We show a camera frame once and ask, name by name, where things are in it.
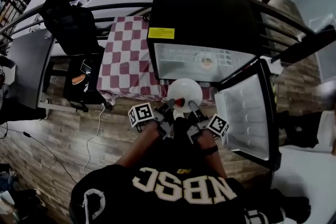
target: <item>chair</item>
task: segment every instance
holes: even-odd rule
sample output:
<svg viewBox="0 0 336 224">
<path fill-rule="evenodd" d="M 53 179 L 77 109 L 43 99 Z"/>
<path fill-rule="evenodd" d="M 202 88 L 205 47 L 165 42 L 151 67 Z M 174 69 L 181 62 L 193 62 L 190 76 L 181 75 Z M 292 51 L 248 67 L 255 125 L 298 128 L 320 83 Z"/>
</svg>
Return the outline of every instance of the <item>chair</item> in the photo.
<svg viewBox="0 0 336 224">
<path fill-rule="evenodd" d="M 104 48 L 98 45 L 92 12 L 82 7 L 71 6 L 69 0 L 46 0 L 40 14 L 45 20 L 45 26 L 59 42 L 64 52 L 72 56 L 66 73 L 64 98 L 74 108 L 84 112 L 88 112 L 86 104 L 103 103 L 107 107 L 105 99 L 96 89 Z M 84 60 L 90 63 L 91 76 L 86 76 L 83 82 L 72 85 L 72 78 L 83 74 L 81 66 Z M 50 72 L 52 67 L 51 62 L 46 71 L 46 87 L 50 76 L 64 75 L 56 70 Z M 84 92 L 87 83 L 89 83 L 88 90 Z"/>
</svg>

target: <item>white bowl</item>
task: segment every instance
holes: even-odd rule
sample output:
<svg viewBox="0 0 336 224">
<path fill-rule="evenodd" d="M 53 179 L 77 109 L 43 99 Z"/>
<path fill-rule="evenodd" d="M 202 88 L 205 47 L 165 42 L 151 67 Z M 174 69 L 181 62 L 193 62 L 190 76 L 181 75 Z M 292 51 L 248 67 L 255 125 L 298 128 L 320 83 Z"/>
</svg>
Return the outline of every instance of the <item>white bowl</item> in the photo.
<svg viewBox="0 0 336 224">
<path fill-rule="evenodd" d="M 173 108 L 182 113 L 191 112 L 189 101 L 193 100 L 197 105 L 200 105 L 203 98 L 201 86 L 192 79 L 175 80 L 168 88 L 168 100 L 184 98 L 184 106 L 174 105 Z"/>
</svg>

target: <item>hand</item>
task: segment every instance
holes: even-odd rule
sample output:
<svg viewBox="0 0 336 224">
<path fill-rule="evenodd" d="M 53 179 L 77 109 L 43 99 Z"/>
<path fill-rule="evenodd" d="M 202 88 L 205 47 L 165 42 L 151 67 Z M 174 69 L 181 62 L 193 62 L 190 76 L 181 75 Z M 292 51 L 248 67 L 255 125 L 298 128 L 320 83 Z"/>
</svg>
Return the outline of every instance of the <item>hand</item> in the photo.
<svg viewBox="0 0 336 224">
<path fill-rule="evenodd" d="M 216 146 L 214 136 L 208 129 L 202 130 L 202 135 L 197 139 L 197 142 L 203 150 Z"/>
<path fill-rule="evenodd" d="M 143 136 L 145 136 L 146 138 L 150 138 L 150 139 L 157 139 L 160 134 L 158 132 L 158 122 L 157 121 L 150 121 L 146 124 L 143 132 L 142 132 Z"/>
</svg>

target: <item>mini fridge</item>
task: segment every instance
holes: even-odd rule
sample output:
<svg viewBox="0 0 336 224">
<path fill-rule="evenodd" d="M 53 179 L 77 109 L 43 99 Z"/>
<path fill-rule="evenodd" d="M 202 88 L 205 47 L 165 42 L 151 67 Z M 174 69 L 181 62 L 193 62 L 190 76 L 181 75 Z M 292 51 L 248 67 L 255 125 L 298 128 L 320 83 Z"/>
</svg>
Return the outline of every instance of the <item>mini fridge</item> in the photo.
<svg viewBox="0 0 336 224">
<path fill-rule="evenodd" d="M 148 48 L 157 79 L 212 82 L 228 122 L 222 144 L 271 170 L 280 166 L 270 71 L 249 0 L 154 0 Z"/>
<path fill-rule="evenodd" d="M 147 43 L 157 79 L 220 82 L 262 52 L 249 0 L 153 0 Z"/>
<path fill-rule="evenodd" d="M 266 61 L 258 60 L 222 83 L 215 101 L 218 115 L 229 126 L 222 145 L 271 170 L 279 169 L 276 104 Z"/>
</svg>

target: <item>white cable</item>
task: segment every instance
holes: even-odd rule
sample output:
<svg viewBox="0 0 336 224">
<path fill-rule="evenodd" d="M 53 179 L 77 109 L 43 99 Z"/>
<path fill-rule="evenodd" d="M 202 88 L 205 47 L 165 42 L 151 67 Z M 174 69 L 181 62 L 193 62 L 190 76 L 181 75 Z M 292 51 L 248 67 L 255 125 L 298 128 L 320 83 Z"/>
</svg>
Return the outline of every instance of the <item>white cable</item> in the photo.
<svg viewBox="0 0 336 224">
<path fill-rule="evenodd" d="M 99 114 L 99 123 L 98 123 L 98 130 L 97 130 L 97 133 L 96 133 L 93 137 L 91 137 L 89 140 L 86 141 L 86 148 L 88 149 L 89 160 L 88 160 L 88 162 L 86 163 L 86 165 L 83 167 L 83 172 L 84 172 L 85 175 L 86 175 L 85 167 L 89 164 L 89 162 L 90 162 L 90 160 L 91 160 L 91 155 L 90 155 L 90 151 L 89 151 L 89 141 L 90 141 L 92 138 L 96 137 L 96 136 L 99 134 L 99 130 L 100 130 L 100 116 L 102 115 L 102 113 L 104 112 L 104 110 L 105 110 L 105 106 L 104 106 L 103 110 L 102 110 L 102 111 L 100 112 L 100 114 Z"/>
</svg>

